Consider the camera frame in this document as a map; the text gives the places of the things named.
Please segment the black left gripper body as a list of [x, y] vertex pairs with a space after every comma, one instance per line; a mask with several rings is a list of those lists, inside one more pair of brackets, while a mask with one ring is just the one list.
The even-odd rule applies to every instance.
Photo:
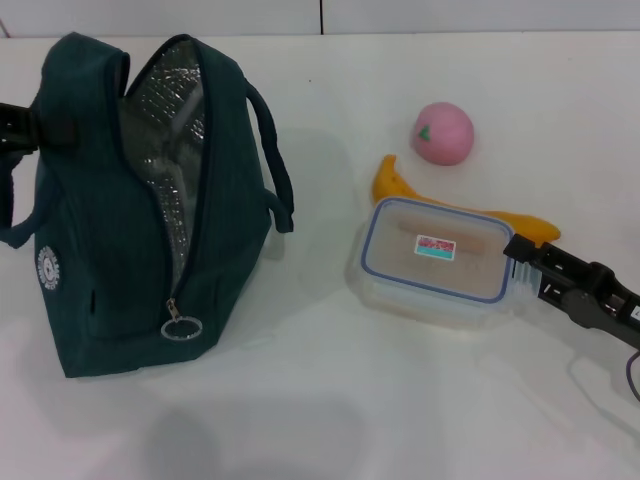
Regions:
[[0, 105], [1, 152], [34, 152], [39, 146], [38, 124], [27, 107]]

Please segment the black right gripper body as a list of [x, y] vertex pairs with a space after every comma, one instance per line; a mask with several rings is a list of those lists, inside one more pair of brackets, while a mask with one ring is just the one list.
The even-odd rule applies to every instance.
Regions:
[[609, 267], [597, 262], [589, 264], [589, 273], [580, 287], [585, 327], [638, 348], [639, 321], [632, 318], [632, 313], [639, 306], [639, 295], [624, 287]]

